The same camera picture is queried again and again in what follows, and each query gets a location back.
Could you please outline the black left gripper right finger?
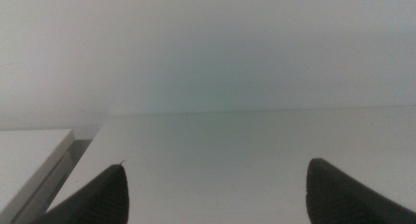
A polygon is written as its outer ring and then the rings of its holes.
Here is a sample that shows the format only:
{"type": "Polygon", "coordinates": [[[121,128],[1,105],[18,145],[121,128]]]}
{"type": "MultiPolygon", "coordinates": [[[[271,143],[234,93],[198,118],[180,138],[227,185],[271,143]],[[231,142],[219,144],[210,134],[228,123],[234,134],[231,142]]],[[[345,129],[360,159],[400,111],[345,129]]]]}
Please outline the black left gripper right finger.
{"type": "Polygon", "coordinates": [[[312,223],[415,224],[414,211],[322,158],[314,158],[308,164],[305,202],[312,223]]]}

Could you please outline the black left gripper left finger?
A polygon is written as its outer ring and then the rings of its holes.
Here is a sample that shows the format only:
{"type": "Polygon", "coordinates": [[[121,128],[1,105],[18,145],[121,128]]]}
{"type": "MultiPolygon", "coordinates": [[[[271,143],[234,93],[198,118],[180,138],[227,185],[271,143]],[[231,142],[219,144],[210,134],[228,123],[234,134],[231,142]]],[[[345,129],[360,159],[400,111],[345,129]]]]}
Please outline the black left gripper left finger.
{"type": "Polygon", "coordinates": [[[128,219],[127,176],[114,164],[32,224],[126,224],[128,219]]]}

